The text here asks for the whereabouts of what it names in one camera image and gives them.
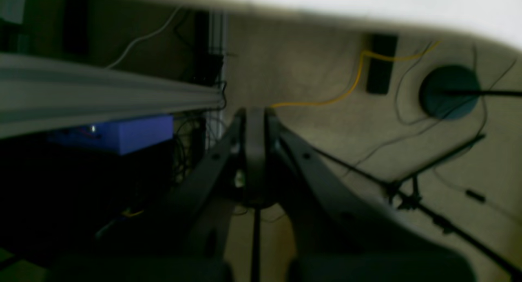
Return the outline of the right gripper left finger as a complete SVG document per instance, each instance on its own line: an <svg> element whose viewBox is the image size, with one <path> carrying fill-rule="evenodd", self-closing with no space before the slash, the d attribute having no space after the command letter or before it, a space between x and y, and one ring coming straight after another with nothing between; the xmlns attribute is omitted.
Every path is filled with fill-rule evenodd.
<svg viewBox="0 0 522 282"><path fill-rule="evenodd" d="M90 251L61 258L51 282L233 282L224 260L235 206L265 204L266 119L240 109L174 191L112 226Z"/></svg>

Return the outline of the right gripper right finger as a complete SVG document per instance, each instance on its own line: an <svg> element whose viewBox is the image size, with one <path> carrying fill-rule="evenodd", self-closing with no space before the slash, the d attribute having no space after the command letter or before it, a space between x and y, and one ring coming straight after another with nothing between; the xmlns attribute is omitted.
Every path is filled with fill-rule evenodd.
<svg viewBox="0 0 522 282"><path fill-rule="evenodd" d="M269 196L287 213L289 282L474 282L469 262L349 190L304 139L265 110Z"/></svg>

